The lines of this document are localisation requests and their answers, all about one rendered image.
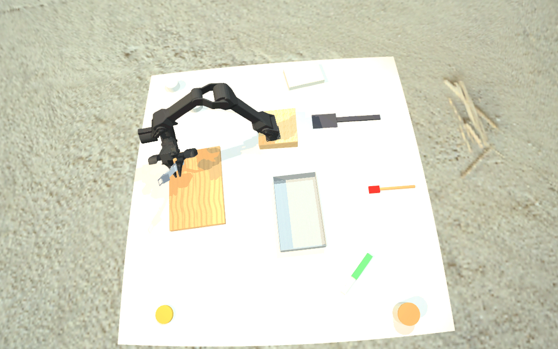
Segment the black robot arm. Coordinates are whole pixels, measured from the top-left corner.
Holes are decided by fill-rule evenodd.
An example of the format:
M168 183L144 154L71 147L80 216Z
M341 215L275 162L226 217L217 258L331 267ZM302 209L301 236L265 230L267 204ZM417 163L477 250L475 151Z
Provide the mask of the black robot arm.
M205 93L213 91L214 102L203 98ZM252 128L263 133L266 141L276 141L280 139L279 126L275 116L266 112L257 112L250 105L241 101L235 96L234 91L225 82L212 82L203 88L194 88L192 91L175 102L167 109L159 109L153 113L152 127L138 129L138 136L141 143L155 142L161 136L162 141L175 138L173 126L179 124L175 122L185 113L196 106L205 106L211 109L223 109L238 113L251 122ZM173 143L169 146L162 146L159 156L162 162L173 160L179 154L179 148Z

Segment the grey canister with wooden lid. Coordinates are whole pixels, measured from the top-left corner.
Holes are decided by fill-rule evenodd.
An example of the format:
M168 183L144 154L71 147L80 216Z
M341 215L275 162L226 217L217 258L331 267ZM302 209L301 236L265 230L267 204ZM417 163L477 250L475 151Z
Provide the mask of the grey canister with wooden lid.
M420 319L420 309L414 303L399 302L393 307L393 317L396 322L413 326Z

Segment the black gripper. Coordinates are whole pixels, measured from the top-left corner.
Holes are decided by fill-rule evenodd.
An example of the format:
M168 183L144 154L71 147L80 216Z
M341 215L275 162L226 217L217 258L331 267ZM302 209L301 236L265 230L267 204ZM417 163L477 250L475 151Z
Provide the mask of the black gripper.
M172 145L173 143L178 147L176 137L172 138L172 139L168 139L166 141L162 141L161 146L169 146L169 145ZM177 159L177 161L175 161L175 163L177 165L177 170L179 172L179 177L181 177L181 175L182 175L183 161L185 159L194 158L197 155L198 155L198 152L197 152L196 148L186 149L184 152L181 152L181 153L180 153L180 149L179 149L179 154L174 156L174 158ZM156 165L158 161L162 161L159 154L153 155L153 156L148 158L149 165ZM173 160L167 160L165 162L162 162L161 165L166 165L166 167L168 167L170 169L171 166L173 165ZM173 173L173 176L177 177L176 172Z

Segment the yellow round disc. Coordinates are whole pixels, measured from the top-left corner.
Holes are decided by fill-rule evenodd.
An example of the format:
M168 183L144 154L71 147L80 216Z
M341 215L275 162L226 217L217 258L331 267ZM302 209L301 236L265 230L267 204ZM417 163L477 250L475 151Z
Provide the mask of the yellow round disc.
M168 305L163 305L160 306L159 308L157 308L157 311L155 313L157 322L159 323L169 323L170 321L172 321L173 318L173 310L170 306Z

